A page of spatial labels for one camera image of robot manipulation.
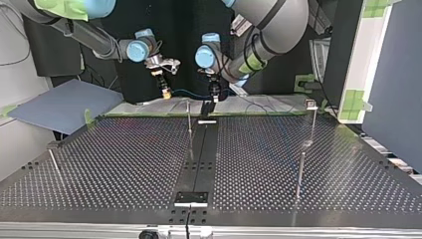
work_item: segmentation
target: gray mat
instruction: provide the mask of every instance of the gray mat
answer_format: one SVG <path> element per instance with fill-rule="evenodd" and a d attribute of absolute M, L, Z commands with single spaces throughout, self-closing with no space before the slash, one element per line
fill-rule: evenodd
<path fill-rule="evenodd" d="M 96 118 L 117 106 L 122 99 L 120 93 L 72 80 L 19 106 L 9 117 L 72 134 L 86 124 L 86 110 Z"/>

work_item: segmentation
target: metal clamp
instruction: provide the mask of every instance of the metal clamp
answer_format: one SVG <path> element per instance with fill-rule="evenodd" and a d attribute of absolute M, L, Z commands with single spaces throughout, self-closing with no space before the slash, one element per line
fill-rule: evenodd
<path fill-rule="evenodd" d="M 157 54 L 155 56 L 152 56 L 145 61 L 145 65 L 148 69 L 157 69 L 161 68 L 166 72 L 171 73 L 172 75 L 176 75 L 177 71 L 180 67 L 180 61 L 175 59 L 162 59 L 161 54 Z"/>

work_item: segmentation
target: cable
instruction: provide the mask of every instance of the cable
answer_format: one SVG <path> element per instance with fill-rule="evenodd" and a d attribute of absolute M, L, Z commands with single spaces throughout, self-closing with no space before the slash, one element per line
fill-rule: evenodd
<path fill-rule="evenodd" d="M 317 1 L 317 9 L 316 9 L 316 19 L 314 21 L 314 29 L 317 28 L 317 18 L 319 16 L 319 10 L 321 8 L 321 5 L 319 4 L 319 1 L 318 0 L 316 0 L 316 1 Z M 312 42 L 313 42 L 313 48 L 312 48 L 312 52 L 313 52 L 313 63 L 316 65 L 316 80 L 319 82 L 320 88 L 322 89 L 322 92 L 323 92 L 324 97 L 328 101 L 328 104 L 331 107 L 332 111 L 334 112 L 335 117 L 338 119 L 338 114 L 335 111 L 334 107 L 332 106 L 332 103 L 329 100 L 328 95 L 326 94 L 325 88 L 323 87 L 323 83 L 322 83 L 322 81 L 319 78 L 319 69 L 318 69 L 318 66 L 317 66 L 317 56 L 316 56 L 316 51 L 315 51 L 315 47 L 316 47 L 315 40 L 312 39 Z"/>
<path fill-rule="evenodd" d="M 13 7 L 11 7 L 11 6 L 9 6 L 8 4 L 6 4 L 6 3 L 4 3 L 4 2 L 1 2 L 0 1 L 0 9 L 1 9 L 1 13 L 2 13 L 2 15 L 7 19 L 7 21 L 9 22 L 9 24 L 11 24 L 12 25 L 12 27 L 25 39 L 25 40 L 28 40 L 28 38 L 25 36 L 25 34 L 23 34 L 20 30 L 19 30 L 19 28 L 13 23 L 13 21 L 9 18 L 9 16 L 7 16 L 7 14 L 6 14 L 6 12 L 3 10 L 3 8 L 2 7 L 6 7 L 6 8 L 8 8 L 8 9 L 10 9 L 18 18 L 19 18 L 19 20 L 21 20 L 21 21 L 23 21 L 22 19 L 21 19 L 21 17 L 19 16 L 19 14 L 18 14 L 18 12 L 13 8 Z M 22 62 L 25 62 L 29 57 L 31 56 L 31 48 L 30 48 L 30 46 L 29 46 L 29 43 L 28 43 L 28 53 L 26 54 L 26 56 L 24 57 L 24 58 L 22 58 L 21 60 L 18 60 L 18 61 L 15 61 L 15 62 L 11 62 L 11 63 L 3 63 L 3 64 L 0 64 L 0 67 L 6 67 L 6 66 L 12 66 L 12 65 L 16 65 L 16 64 L 19 64 L 19 63 L 22 63 Z"/>
<path fill-rule="evenodd" d="M 191 97 L 195 97 L 195 98 L 200 98 L 200 99 L 211 99 L 211 97 L 207 97 L 207 96 L 199 96 L 199 95 L 196 95 L 196 94 L 194 94 L 194 93 L 192 93 L 192 92 L 189 92 L 188 90 L 185 90 L 185 89 L 178 89 L 178 90 L 174 90 L 174 91 L 173 91 L 173 93 L 174 93 L 174 94 L 175 94 L 175 93 L 178 93 L 178 92 L 186 93 L 186 94 L 190 95 Z"/>
<path fill-rule="evenodd" d="M 249 109 L 251 106 L 257 106 L 257 107 L 261 108 L 262 110 L 264 110 L 264 111 L 266 112 L 266 114 L 268 114 L 268 111 L 265 109 L 265 107 L 270 108 L 270 109 L 271 109 L 271 111 L 273 111 L 273 112 L 276 112 L 276 110 L 275 110 L 275 109 L 273 109 L 273 108 L 271 108 L 271 107 L 269 107 L 269 106 L 260 106 L 260 105 L 258 105 L 258 104 L 256 104 L 256 103 L 254 103 L 254 102 L 251 102 L 251 101 L 246 100 L 245 98 L 242 98 L 242 97 L 239 97 L 239 98 L 240 98 L 240 99 L 242 99 L 243 101 L 247 102 L 247 103 L 250 103 L 250 104 L 246 107 L 246 109 L 245 109 L 245 113 L 248 111 L 248 109 Z"/>
<path fill-rule="evenodd" d="M 91 77 L 93 77 L 93 74 L 92 74 L 92 72 L 94 72 L 94 74 L 96 74 L 97 76 L 99 76 L 100 77 L 100 79 L 102 80 L 102 83 L 100 83 L 98 80 L 97 80 L 97 78 L 94 78 L 94 80 L 96 80 L 96 82 L 98 82 L 100 85 L 102 85 L 103 87 L 105 87 L 106 86 L 106 80 L 104 79 L 104 77 L 102 76 L 102 75 L 100 75 L 100 73 L 99 72 L 97 72 L 96 71 L 96 69 L 94 69 L 93 67 L 91 67 L 90 65 L 88 65 L 88 64 L 85 64 L 85 66 L 86 66 L 86 69 L 91 73 Z"/>
<path fill-rule="evenodd" d="M 106 59 L 110 57 L 114 52 L 117 52 L 117 60 L 119 63 L 122 63 L 123 54 L 121 53 L 120 44 L 118 43 L 118 41 L 103 28 L 98 27 L 98 29 L 102 31 L 105 35 L 107 35 L 109 37 L 109 40 L 111 41 L 111 50 L 109 51 L 109 54 L 106 54 L 106 55 L 99 54 L 99 55 Z"/>
<path fill-rule="evenodd" d="M 115 81 L 117 81 L 118 76 L 115 76 L 114 80 L 112 80 L 111 84 L 109 85 L 108 89 L 111 89 L 112 85 L 114 85 Z"/>

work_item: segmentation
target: wire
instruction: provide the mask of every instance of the wire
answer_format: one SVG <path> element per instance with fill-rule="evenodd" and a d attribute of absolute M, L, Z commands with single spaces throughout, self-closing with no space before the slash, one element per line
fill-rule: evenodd
<path fill-rule="evenodd" d="M 13 7 L 11 7 L 11 6 L 9 6 L 8 4 L 6 4 L 5 2 L 1 2 L 0 1 L 0 9 L 1 9 L 1 13 L 2 13 L 2 16 L 4 16 L 6 19 L 7 19 L 7 21 L 9 22 L 9 24 L 11 24 L 12 25 L 12 27 L 25 39 L 25 40 L 28 40 L 28 38 L 25 36 L 25 34 L 24 33 L 22 33 L 20 30 L 19 30 L 19 28 L 13 23 L 13 21 L 9 18 L 9 16 L 7 16 L 7 13 L 4 11 L 4 9 L 3 9 L 3 7 L 6 7 L 6 8 L 8 8 L 8 9 L 10 9 L 18 18 L 19 18 L 19 20 L 21 20 L 21 22 L 23 23 L 23 20 L 22 20 L 22 18 L 19 16 L 19 14 L 18 14 L 18 12 L 13 8 Z M 12 66 L 12 65 L 16 65 L 16 64 L 19 64 L 19 63 L 22 63 L 22 62 L 25 62 L 29 57 L 31 56 L 31 48 L 30 48 L 30 46 L 29 46 L 29 43 L 28 43 L 28 53 L 26 54 L 26 56 L 24 57 L 24 58 L 22 58 L 21 60 L 18 60 L 18 61 L 15 61 L 15 62 L 11 62 L 11 63 L 3 63 L 3 64 L 0 64 L 0 67 L 7 67 L 7 66 Z"/>
<path fill-rule="evenodd" d="M 108 89 L 111 89 L 112 85 L 114 85 L 115 81 L 117 81 L 118 76 L 115 76 L 114 80 L 112 80 L 111 84 L 109 85 Z"/>
<path fill-rule="evenodd" d="M 224 93 L 224 92 L 230 92 L 230 91 L 231 91 L 231 89 L 224 89 L 222 92 Z M 199 98 L 199 99 L 202 99 L 202 100 L 209 100 L 209 101 L 212 100 L 212 98 L 209 97 L 209 96 L 200 96 L 200 95 L 194 94 L 192 92 L 189 92 L 188 90 L 185 90 L 185 89 L 177 89 L 177 90 L 172 91 L 173 94 L 180 93 L 180 92 L 188 94 L 191 97 Z"/>
<path fill-rule="evenodd" d="M 104 79 L 104 77 L 99 73 L 99 72 L 97 72 L 96 71 L 96 69 L 94 69 L 93 67 L 91 67 L 90 65 L 88 65 L 88 64 L 85 64 L 85 66 L 86 66 L 86 69 L 91 73 L 91 77 L 93 77 L 93 73 L 95 74 L 95 75 L 97 75 L 97 76 L 99 76 L 100 77 L 100 79 L 102 80 L 102 83 L 100 83 L 98 80 L 97 80 L 97 78 L 95 78 L 94 77 L 94 80 L 96 80 L 96 82 L 97 83 L 99 83 L 99 85 L 101 85 L 101 86 L 103 86 L 103 87 L 105 87 L 106 86 L 106 80 Z"/>
<path fill-rule="evenodd" d="M 319 10 L 321 9 L 321 4 L 319 3 L 318 0 L 316 0 L 316 1 L 317 1 L 317 9 L 316 9 L 316 19 L 314 21 L 314 29 L 317 28 L 317 18 L 319 16 Z M 324 97 L 328 101 L 328 104 L 331 107 L 332 111 L 334 112 L 335 117 L 338 119 L 338 113 L 335 111 L 334 107 L 332 106 L 332 103 L 329 100 L 328 95 L 326 94 L 325 88 L 323 87 L 323 83 L 322 83 L 322 81 L 319 78 L 319 68 L 317 66 L 317 56 L 316 56 L 316 51 L 315 51 L 316 44 L 315 44 L 315 40 L 314 39 L 312 39 L 312 43 L 313 43 L 313 48 L 312 48 L 313 63 L 316 65 L 316 80 L 319 82 L 320 88 L 322 89 L 322 93 L 323 93 Z"/>
<path fill-rule="evenodd" d="M 189 92 L 188 90 L 185 90 L 185 89 L 178 89 L 178 90 L 174 90 L 174 91 L 173 91 L 173 93 L 174 93 L 174 94 L 175 94 L 175 93 L 178 93 L 178 92 L 186 93 L 186 94 L 190 95 L 191 97 L 195 97 L 195 98 L 200 98 L 200 99 L 211 99 L 211 98 L 210 98 L 210 97 L 208 97 L 208 96 L 199 96 L 199 95 L 196 95 L 196 94 L 194 94 L 194 93 L 192 93 L 192 92 Z"/>
<path fill-rule="evenodd" d="M 159 53 L 159 50 L 161 49 L 161 47 L 162 47 L 162 40 L 159 40 L 159 41 L 157 42 L 157 47 L 155 48 L 155 51 L 151 54 L 151 56 L 153 56 L 153 55 L 155 55 L 155 54 Z"/>
<path fill-rule="evenodd" d="M 266 112 L 266 114 L 268 114 L 268 111 L 265 109 L 265 107 L 270 108 L 270 109 L 271 109 L 271 111 L 273 111 L 273 112 L 276 112 L 276 110 L 275 110 L 275 109 L 273 109 L 273 108 L 271 108 L 271 107 L 269 107 L 269 106 L 261 106 L 261 105 L 258 105 L 258 104 L 256 104 L 256 103 L 254 103 L 254 102 L 248 101 L 248 100 L 246 100 L 245 98 L 242 98 L 242 97 L 239 97 L 239 98 L 240 98 L 240 99 L 242 99 L 243 101 L 245 101 L 245 102 L 249 103 L 249 105 L 248 105 L 248 106 L 246 107 L 246 109 L 245 109 L 245 113 L 247 113 L 247 112 L 248 112 L 248 109 L 249 109 L 251 106 L 256 106 L 256 107 L 261 108 L 262 110 L 264 110 L 264 111 Z"/>
<path fill-rule="evenodd" d="M 109 37 L 109 40 L 111 41 L 111 50 L 109 51 L 109 54 L 106 54 L 106 55 L 99 54 L 99 55 L 106 59 L 110 57 L 114 52 L 117 52 L 117 60 L 119 63 L 122 63 L 123 54 L 121 53 L 120 44 L 118 43 L 118 41 L 103 28 L 98 27 L 98 29 L 102 31 L 105 35 L 107 35 Z"/>

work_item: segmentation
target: small object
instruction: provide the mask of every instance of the small object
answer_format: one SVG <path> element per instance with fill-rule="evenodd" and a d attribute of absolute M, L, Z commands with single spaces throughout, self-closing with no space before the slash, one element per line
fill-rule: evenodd
<path fill-rule="evenodd" d="M 214 119 L 201 119 L 198 121 L 198 124 L 215 124 L 217 123 Z"/>
<path fill-rule="evenodd" d="M 174 203 L 175 207 L 207 207 L 208 192 L 179 192 Z"/>
<path fill-rule="evenodd" d="M 170 91 L 170 89 L 165 89 L 165 90 L 162 90 L 162 97 L 165 99 L 165 100 L 170 100 L 171 99 L 171 97 L 172 97 L 172 95 L 171 95 L 171 91 Z"/>
<path fill-rule="evenodd" d="M 315 100 L 305 100 L 305 105 L 307 107 L 307 111 L 317 110 L 317 102 Z"/>
<path fill-rule="evenodd" d="M 159 239 L 159 237 L 158 233 L 155 231 L 142 231 L 139 234 L 139 239 Z"/>

